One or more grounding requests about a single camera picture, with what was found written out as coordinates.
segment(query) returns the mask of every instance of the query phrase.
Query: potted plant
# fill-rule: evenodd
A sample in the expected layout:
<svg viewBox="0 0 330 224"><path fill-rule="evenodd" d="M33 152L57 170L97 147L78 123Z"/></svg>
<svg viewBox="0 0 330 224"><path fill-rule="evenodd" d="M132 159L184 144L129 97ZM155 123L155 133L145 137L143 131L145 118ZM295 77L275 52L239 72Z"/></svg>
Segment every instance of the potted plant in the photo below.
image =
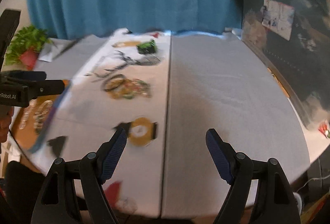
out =
<svg viewBox="0 0 330 224"><path fill-rule="evenodd" d="M32 70L42 46L51 42L47 38L47 30L31 25L23 27L14 37L7 49L5 64L23 63L28 70Z"/></svg>

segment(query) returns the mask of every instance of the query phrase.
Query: green object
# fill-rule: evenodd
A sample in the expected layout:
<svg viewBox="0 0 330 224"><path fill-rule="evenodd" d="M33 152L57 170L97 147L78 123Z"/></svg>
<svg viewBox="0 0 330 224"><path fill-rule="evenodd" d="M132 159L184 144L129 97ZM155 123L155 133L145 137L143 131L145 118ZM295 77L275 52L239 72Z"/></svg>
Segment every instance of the green object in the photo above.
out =
<svg viewBox="0 0 330 224"><path fill-rule="evenodd" d="M28 49L33 48L35 52L40 52L45 43L51 42L47 38L46 29L38 29L33 25L23 27L15 35L6 52L6 65L21 63L19 57Z"/></svg>
<svg viewBox="0 0 330 224"><path fill-rule="evenodd" d="M149 42L140 43L136 46L140 55L154 54L157 52L157 46L155 40Z"/></svg>

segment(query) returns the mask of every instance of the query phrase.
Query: logo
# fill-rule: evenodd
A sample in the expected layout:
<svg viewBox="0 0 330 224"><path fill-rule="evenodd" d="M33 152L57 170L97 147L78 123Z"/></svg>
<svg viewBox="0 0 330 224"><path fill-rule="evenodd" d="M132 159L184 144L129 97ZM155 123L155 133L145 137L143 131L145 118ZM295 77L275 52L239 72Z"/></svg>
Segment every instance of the logo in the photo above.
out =
<svg viewBox="0 0 330 224"><path fill-rule="evenodd" d="M8 98L8 99L16 99L16 95L15 94L4 94L4 93L0 93L0 97L2 97L2 98Z"/></svg>

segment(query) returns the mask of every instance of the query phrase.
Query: blue edge strip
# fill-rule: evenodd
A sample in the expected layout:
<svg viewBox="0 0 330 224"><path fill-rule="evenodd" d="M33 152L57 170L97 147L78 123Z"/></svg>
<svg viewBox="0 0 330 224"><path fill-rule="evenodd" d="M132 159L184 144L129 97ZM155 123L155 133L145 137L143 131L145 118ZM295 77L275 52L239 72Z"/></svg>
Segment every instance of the blue edge strip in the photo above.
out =
<svg viewBox="0 0 330 224"><path fill-rule="evenodd" d="M164 33L169 34L169 33L171 33L171 31L164 31ZM172 35L179 36L179 37L185 37L185 36L196 35L196 34L213 36L213 37L221 36L221 34L219 34L219 33L210 33L210 32L202 32L202 31L172 32ZM63 93L54 101L53 107L49 112L49 116L47 117L47 120L44 122L42 130L41 130L36 142L34 143L34 145L31 148L28 149L29 153L31 153L31 154L36 153L41 148L41 146L46 138L49 126L51 125L52 119L54 118L55 113L56 113L57 109L59 108L62 99L64 98L65 94L68 92L70 87L71 87L71 82L65 88Z"/></svg>

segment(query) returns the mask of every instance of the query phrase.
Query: blue gripper pad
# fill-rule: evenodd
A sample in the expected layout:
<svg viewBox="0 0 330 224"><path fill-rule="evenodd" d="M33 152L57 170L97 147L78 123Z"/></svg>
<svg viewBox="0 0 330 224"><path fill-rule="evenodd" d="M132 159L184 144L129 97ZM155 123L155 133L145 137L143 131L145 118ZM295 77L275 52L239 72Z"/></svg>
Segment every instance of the blue gripper pad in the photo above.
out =
<svg viewBox="0 0 330 224"><path fill-rule="evenodd" d="M223 142L214 129L206 132L206 145L220 177L231 185L234 182L232 173L235 169L234 149L230 144Z"/></svg>
<svg viewBox="0 0 330 224"><path fill-rule="evenodd" d="M115 132L109 142L103 143L97 151L97 167L101 184L112 177L126 142L125 130L121 128Z"/></svg>

